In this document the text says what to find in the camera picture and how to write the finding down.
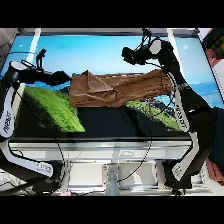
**cloth fold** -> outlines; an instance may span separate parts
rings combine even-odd
[[[172,86],[162,70],[142,74],[73,75],[69,92],[74,107],[120,107],[131,100],[170,95]]]

